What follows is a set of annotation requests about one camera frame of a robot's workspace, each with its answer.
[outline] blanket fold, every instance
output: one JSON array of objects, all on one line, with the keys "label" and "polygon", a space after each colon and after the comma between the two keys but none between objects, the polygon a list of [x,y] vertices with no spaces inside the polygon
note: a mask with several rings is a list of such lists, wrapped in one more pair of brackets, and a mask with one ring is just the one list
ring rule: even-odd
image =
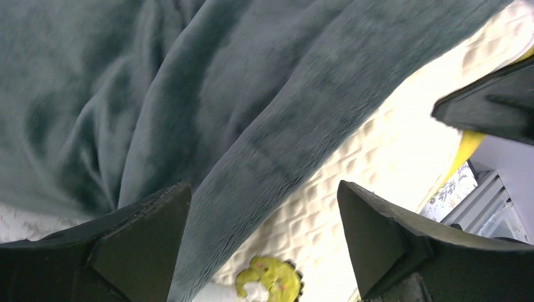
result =
[{"label": "blanket fold", "polygon": [[5,0],[0,202],[92,218],[189,181],[169,301],[190,301],[406,77],[509,3]]}]

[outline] textured white fabric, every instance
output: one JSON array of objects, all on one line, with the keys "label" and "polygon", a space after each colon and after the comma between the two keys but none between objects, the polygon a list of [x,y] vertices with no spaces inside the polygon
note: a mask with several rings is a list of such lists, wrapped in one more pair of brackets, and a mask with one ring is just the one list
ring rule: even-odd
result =
[{"label": "textured white fabric", "polygon": [[515,1],[476,34],[406,79],[298,191],[243,243],[212,281],[233,286],[255,255],[291,260],[300,302],[347,301],[356,288],[336,201],[357,182],[420,211],[452,166],[462,134],[430,117],[435,101],[510,64],[531,46],[533,9]]}]

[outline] yellow object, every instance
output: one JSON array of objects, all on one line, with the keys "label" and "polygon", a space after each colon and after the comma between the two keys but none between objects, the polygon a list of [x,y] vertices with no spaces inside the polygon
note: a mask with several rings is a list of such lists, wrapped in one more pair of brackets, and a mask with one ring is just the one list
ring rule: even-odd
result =
[{"label": "yellow object", "polygon": [[302,294],[302,276],[289,262],[274,257],[255,256],[250,266],[236,277],[237,295],[246,298],[248,293],[244,285],[250,282],[260,283],[267,292],[267,302],[296,302]]},{"label": "yellow object", "polygon": [[[529,49],[523,56],[521,56],[518,60],[516,60],[514,63],[521,62],[522,60],[525,60],[531,56],[534,55],[534,47]],[[456,172],[462,164],[475,153],[479,145],[482,143],[484,139],[484,134],[479,132],[473,132],[473,131],[464,131],[462,135],[462,140],[460,141],[460,146],[458,147],[458,152],[456,153],[456,157],[454,158],[453,164],[451,169],[449,170],[449,173],[447,173],[447,177],[443,181],[445,183],[451,176]]]}]

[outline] fabric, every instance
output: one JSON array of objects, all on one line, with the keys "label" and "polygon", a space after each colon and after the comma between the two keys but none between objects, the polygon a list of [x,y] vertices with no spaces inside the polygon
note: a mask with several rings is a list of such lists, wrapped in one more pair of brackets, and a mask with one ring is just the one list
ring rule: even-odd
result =
[{"label": "fabric", "polygon": [[[517,0],[411,74],[285,198],[212,282],[238,291],[243,282],[237,276],[249,269],[250,261],[269,256],[290,261],[301,273],[305,287],[300,302],[347,301],[356,279],[336,199],[339,182],[355,182],[397,206],[420,210],[461,151],[462,132],[432,118],[435,102],[516,60],[533,45],[533,36],[534,9]],[[262,275],[249,274],[247,281],[257,276]],[[244,301],[255,296],[247,291]]]},{"label": "fabric", "polygon": [[2,202],[92,218],[182,179],[189,301],[409,74],[508,0],[4,0]]},{"label": "fabric", "polygon": [[469,164],[464,162],[443,184],[419,213],[428,219],[440,222],[458,206],[478,182]]}]

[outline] floral patterned fabric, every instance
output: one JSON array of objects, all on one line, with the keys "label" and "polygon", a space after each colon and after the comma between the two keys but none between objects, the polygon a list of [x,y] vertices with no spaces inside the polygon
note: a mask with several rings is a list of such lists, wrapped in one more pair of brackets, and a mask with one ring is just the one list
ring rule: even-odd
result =
[{"label": "floral patterned fabric", "polygon": [[424,206],[420,214],[434,221],[444,219],[478,183],[465,162]]}]

